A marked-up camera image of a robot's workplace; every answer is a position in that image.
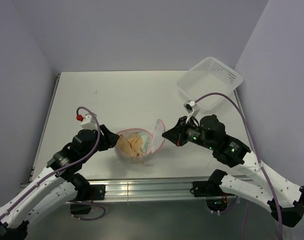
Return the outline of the beige bra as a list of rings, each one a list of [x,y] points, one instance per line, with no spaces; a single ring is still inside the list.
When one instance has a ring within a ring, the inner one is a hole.
[[[127,157],[135,159],[137,157],[144,157],[146,153],[141,151],[141,145],[143,144],[143,140],[141,136],[137,133],[131,133],[129,137],[121,134],[120,138],[116,144],[116,148],[120,150]]]

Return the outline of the white mesh laundry bag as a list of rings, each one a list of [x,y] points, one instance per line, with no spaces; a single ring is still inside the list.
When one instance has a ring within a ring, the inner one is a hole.
[[[142,128],[119,131],[119,140],[114,147],[117,157],[130,164],[146,165],[162,149],[165,142],[162,134],[165,130],[164,122],[158,119],[152,132]]]

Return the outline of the mint green bra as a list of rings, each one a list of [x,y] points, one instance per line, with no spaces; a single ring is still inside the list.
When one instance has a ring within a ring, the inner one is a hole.
[[[146,154],[146,153],[148,153],[148,151],[150,149],[150,145],[151,145],[153,137],[150,133],[148,133],[146,131],[145,132],[140,131],[138,134],[141,136],[141,138],[143,140],[143,144],[141,145],[141,151]]]

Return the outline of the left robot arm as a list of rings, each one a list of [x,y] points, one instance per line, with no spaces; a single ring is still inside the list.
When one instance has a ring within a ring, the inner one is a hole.
[[[0,240],[23,240],[28,226],[60,205],[91,196],[88,180],[79,174],[96,152],[115,147],[119,135],[105,125],[99,130],[82,129],[14,199],[0,207]]]

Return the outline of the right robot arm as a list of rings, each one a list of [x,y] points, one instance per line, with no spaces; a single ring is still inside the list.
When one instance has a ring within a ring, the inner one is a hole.
[[[216,115],[202,117],[199,124],[183,116],[162,136],[178,147],[191,142],[212,150],[218,162],[243,173],[254,182],[244,182],[217,169],[208,180],[210,193],[238,195],[260,205],[287,227],[295,227],[303,218],[304,186],[292,183],[259,161],[246,144],[226,134],[225,125],[219,122]]]

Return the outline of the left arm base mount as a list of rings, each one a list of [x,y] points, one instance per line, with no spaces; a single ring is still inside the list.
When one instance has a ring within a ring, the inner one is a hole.
[[[74,218],[80,218],[84,221],[93,221],[102,218],[106,214],[106,208],[96,201],[102,201],[105,197],[105,185],[90,184],[88,187],[79,191],[76,197],[70,201],[70,213]],[[99,210],[101,213],[97,217],[84,218],[82,215],[88,215]]]

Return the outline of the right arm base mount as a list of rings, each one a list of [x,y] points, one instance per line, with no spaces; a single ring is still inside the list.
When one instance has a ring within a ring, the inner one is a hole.
[[[215,213],[223,212],[228,207],[227,194],[209,181],[194,181],[189,192],[195,198],[205,198],[206,206]]]

